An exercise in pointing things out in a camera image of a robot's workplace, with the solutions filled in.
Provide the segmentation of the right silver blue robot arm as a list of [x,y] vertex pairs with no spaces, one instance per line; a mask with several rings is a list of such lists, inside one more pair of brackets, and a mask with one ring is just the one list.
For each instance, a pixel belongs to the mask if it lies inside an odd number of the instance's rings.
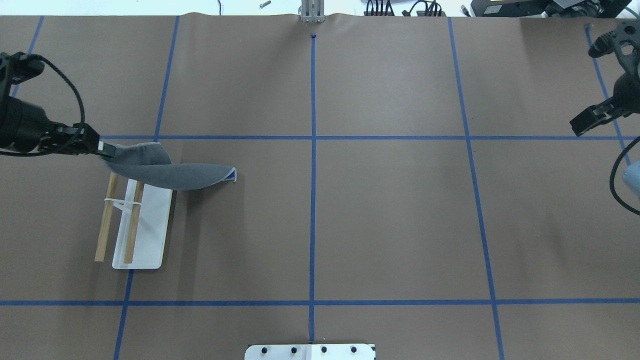
[[[610,98],[595,105],[590,105],[569,121],[572,131],[578,137],[601,125],[608,125],[620,117],[639,114],[639,78],[637,75],[624,73],[614,84],[614,91]],[[633,147],[639,145],[639,137],[629,143],[622,153],[620,160],[615,160],[611,174],[617,175],[622,160]],[[639,198],[639,160],[629,164],[622,172],[622,181]]]

